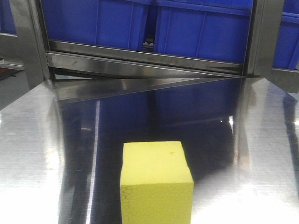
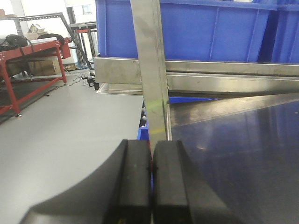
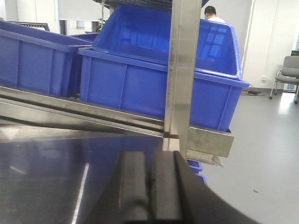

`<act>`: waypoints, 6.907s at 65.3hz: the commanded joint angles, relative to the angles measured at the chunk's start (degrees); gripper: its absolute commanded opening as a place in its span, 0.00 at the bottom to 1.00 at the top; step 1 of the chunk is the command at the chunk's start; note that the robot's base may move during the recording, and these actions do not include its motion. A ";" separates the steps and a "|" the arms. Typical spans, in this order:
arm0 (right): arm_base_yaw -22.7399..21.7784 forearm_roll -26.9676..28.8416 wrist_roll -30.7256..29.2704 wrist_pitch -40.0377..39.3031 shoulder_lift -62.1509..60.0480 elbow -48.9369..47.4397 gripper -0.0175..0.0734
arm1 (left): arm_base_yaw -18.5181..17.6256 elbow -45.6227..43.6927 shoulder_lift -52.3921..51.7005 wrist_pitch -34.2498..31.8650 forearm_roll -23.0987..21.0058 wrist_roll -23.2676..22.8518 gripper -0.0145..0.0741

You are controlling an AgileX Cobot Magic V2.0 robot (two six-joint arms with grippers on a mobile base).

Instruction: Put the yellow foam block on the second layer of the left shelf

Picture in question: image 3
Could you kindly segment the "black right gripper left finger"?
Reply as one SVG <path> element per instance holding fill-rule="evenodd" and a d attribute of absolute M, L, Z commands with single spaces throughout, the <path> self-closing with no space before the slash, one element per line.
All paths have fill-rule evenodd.
<path fill-rule="evenodd" d="M 83 223 L 148 223 L 148 194 L 144 152 L 120 152 L 108 185 Z"/>

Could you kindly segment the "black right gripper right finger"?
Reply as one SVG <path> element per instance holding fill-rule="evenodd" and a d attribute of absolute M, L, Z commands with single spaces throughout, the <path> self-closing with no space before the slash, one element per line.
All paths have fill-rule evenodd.
<path fill-rule="evenodd" d="M 215 194 L 179 152 L 156 152 L 150 202 L 155 224 L 255 224 Z"/>

